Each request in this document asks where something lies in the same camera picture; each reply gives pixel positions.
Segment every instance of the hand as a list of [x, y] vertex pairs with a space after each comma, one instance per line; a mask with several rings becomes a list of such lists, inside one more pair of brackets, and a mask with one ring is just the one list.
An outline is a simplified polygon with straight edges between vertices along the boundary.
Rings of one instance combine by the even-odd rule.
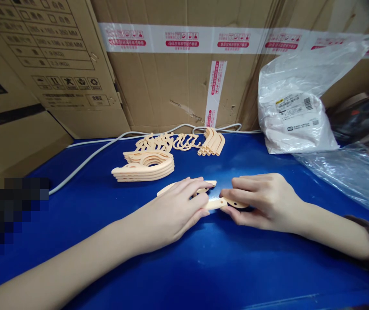
[[238, 225], [302, 235], [310, 210], [319, 208], [300, 199], [280, 174], [233, 178], [232, 185], [233, 189], [223, 189], [220, 196], [256, 208], [252, 212], [240, 212], [229, 206], [221, 208]]
[[136, 254], [149, 253], [177, 241], [199, 219], [208, 216], [210, 212], [202, 208], [209, 201], [208, 195], [201, 193], [191, 200], [190, 197], [201, 188], [211, 187], [202, 177], [188, 177], [122, 219], [126, 237], [136, 244]]

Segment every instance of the plastic bag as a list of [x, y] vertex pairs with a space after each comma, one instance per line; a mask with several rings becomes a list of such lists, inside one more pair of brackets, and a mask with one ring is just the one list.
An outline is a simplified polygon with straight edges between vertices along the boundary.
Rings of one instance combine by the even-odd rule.
[[336, 151], [294, 154], [322, 180], [369, 210], [369, 149], [353, 143]]
[[365, 55], [364, 41], [282, 55], [259, 75], [259, 124], [270, 154], [338, 149], [320, 96]]

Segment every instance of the warning symbol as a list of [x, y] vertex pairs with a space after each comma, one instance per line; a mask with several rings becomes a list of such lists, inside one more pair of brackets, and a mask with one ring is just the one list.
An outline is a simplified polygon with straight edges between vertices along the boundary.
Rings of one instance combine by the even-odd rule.
[[64, 85], [69, 90], [77, 90], [78, 87], [75, 85], [75, 81], [71, 77], [61, 77], [61, 79], [64, 81]]
[[75, 82], [77, 83], [80, 90], [90, 89], [90, 87], [87, 84], [87, 79], [84, 77], [75, 77]]
[[47, 79], [54, 89], [65, 89], [59, 77], [47, 77]]
[[93, 90], [102, 90], [101, 85], [96, 77], [87, 77], [87, 79]]
[[46, 77], [41, 75], [33, 75], [32, 78], [40, 89], [52, 89]]

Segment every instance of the white cable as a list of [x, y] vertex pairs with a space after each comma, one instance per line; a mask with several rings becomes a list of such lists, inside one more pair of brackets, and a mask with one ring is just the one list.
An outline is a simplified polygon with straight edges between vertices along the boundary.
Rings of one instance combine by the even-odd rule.
[[[188, 126], [193, 128], [192, 133], [195, 132], [195, 130], [203, 130], [206, 129], [206, 127], [196, 127], [190, 124], [181, 124], [169, 131], [167, 131], [167, 133], [173, 132], [183, 126]], [[238, 128], [236, 130], [227, 130], [228, 128], [231, 127], [235, 127], [238, 126]], [[229, 126], [225, 126], [223, 128], [217, 128], [216, 131], [224, 131], [226, 133], [259, 133], [260, 130], [253, 130], [253, 131], [239, 131], [240, 128], [242, 127], [242, 124], [237, 123], [237, 124], [232, 124]], [[123, 138], [126, 135], [129, 134], [141, 134], [141, 136], [133, 136], [133, 137], [126, 137]], [[164, 133], [155, 133], [154, 136], [160, 136]], [[126, 133], [123, 133], [122, 135], [120, 135], [119, 137], [115, 138], [115, 139], [104, 139], [104, 140], [95, 140], [95, 141], [87, 141], [87, 142], [80, 142], [80, 143], [76, 143], [76, 144], [71, 144], [70, 146], [68, 146], [67, 148], [71, 148], [74, 146], [80, 146], [80, 145], [85, 145], [85, 144], [92, 144], [92, 143], [101, 143], [101, 142], [108, 142], [107, 144], [103, 145], [102, 147], [100, 147], [98, 150], [96, 150], [94, 153], [92, 153], [90, 156], [88, 156], [88, 158], [86, 160], [84, 160], [69, 176], [67, 176], [65, 178], [65, 180], [63, 180], [60, 184], [58, 184], [57, 187], [53, 188], [52, 190], [50, 190], [48, 192], [49, 195], [52, 195], [54, 193], [56, 193], [57, 191], [59, 191], [65, 184], [67, 184], [91, 159], [94, 158], [95, 155], [97, 155], [98, 153], [100, 153], [103, 149], [107, 148], [108, 146], [110, 146], [111, 144], [117, 142], [118, 140], [129, 140], [129, 139], [136, 139], [136, 138], [142, 138], [149, 135], [149, 133], [144, 133], [144, 132], [140, 132], [140, 131], [128, 131]]]

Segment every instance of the white plastic bag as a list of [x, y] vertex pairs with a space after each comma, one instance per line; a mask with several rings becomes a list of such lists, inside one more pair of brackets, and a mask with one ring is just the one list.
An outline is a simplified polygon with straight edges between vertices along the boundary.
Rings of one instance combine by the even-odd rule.
[[350, 42], [282, 55], [259, 75], [259, 124], [270, 154], [338, 149], [320, 97], [365, 55]]
[[336, 151], [294, 154], [322, 180], [369, 210], [369, 149], [352, 143]]

